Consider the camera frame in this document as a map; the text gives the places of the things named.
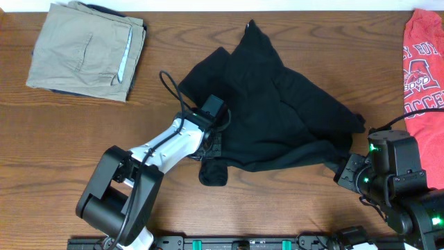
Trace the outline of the black polo shirt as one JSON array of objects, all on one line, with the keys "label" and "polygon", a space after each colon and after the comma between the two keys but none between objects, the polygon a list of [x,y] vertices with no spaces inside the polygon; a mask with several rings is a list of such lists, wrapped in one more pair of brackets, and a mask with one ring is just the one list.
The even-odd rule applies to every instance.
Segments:
[{"label": "black polo shirt", "polygon": [[286,67],[269,37],[248,22],[233,52],[218,48],[179,84],[202,107],[210,96],[225,102],[221,154],[201,161],[199,181],[224,186],[228,169],[263,172],[323,164],[332,170],[350,155],[364,118]]}]

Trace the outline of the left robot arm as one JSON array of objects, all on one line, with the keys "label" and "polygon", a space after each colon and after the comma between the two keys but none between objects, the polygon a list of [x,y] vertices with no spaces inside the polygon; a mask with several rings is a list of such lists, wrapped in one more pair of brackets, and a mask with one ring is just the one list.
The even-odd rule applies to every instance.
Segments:
[{"label": "left robot arm", "polygon": [[76,215],[106,234],[106,249],[150,249],[154,237],[146,223],[164,175],[199,152],[223,113],[179,112],[172,125],[151,141],[123,150],[107,149],[77,206]]}]

